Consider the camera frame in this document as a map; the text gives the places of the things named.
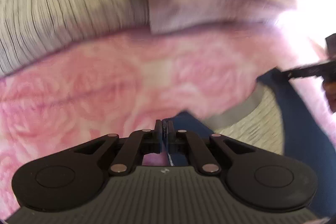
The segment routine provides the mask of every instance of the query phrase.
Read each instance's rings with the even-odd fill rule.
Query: dark tool
[[[327,41],[329,61],[284,71],[282,73],[283,77],[289,80],[291,78],[322,76],[327,82],[336,81],[336,33],[325,40]]]
[[[336,215],[334,215],[328,222],[325,224],[336,224]]]
[[[141,166],[148,153],[182,153],[188,166]],[[15,173],[23,223],[292,223],[317,187],[307,165],[234,139],[201,137],[157,120],[155,129],[109,134],[34,160]]]

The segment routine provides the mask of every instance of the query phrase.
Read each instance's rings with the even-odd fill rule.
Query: pink floral fabric
[[[305,36],[259,24],[212,24],[171,35],[122,31],[73,46],[0,80],[0,218],[18,204],[14,172],[28,161],[108,133],[127,137],[189,110],[220,113],[246,99],[259,75],[325,58]],[[336,145],[320,80],[294,87]],[[148,156],[147,164],[164,165]]]

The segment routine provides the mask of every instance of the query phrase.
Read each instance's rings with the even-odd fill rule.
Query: gray knit fabric
[[[147,0],[0,0],[0,76],[72,42],[147,23]]]

